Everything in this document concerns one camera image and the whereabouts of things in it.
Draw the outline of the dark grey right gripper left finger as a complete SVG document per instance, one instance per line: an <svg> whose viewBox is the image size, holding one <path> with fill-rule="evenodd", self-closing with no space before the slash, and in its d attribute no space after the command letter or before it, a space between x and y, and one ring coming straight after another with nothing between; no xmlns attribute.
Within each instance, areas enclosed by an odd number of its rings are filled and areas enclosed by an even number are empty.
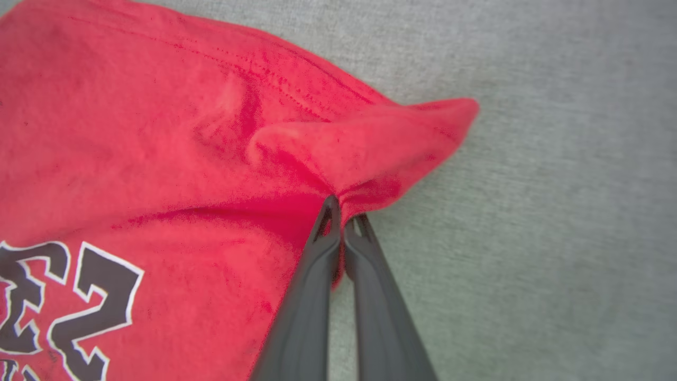
<svg viewBox="0 0 677 381"><path fill-rule="evenodd" d="M331 289L341 248L336 196L322 204L251 380L327 380Z"/></svg>

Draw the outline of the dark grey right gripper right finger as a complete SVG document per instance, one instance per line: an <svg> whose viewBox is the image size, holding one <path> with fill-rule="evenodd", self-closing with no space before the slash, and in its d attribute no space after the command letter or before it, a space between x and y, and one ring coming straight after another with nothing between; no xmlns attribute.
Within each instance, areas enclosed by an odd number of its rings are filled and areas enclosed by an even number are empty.
<svg viewBox="0 0 677 381"><path fill-rule="evenodd" d="M345 226L345 270L354 285L359 380L437 380L367 215Z"/></svg>

